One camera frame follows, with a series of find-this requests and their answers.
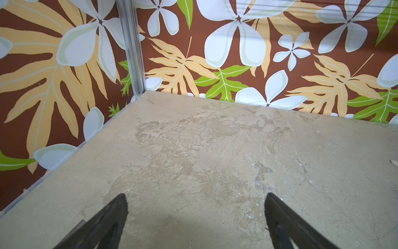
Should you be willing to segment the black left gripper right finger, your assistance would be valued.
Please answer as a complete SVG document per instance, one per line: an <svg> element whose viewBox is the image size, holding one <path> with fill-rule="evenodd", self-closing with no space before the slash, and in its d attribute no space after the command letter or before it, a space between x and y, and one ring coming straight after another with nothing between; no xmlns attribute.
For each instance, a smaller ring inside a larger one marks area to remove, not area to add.
<svg viewBox="0 0 398 249"><path fill-rule="evenodd" d="M275 249L338 249L274 193L266 196L264 214Z"/></svg>

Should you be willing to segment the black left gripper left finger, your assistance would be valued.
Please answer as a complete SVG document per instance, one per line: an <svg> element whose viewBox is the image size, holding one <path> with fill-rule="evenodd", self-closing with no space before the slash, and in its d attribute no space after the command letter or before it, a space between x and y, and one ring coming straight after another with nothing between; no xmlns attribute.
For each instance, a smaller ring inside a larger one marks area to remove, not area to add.
<svg viewBox="0 0 398 249"><path fill-rule="evenodd" d="M117 249L128 215L125 194L119 194L90 220L71 231L56 249Z"/></svg>

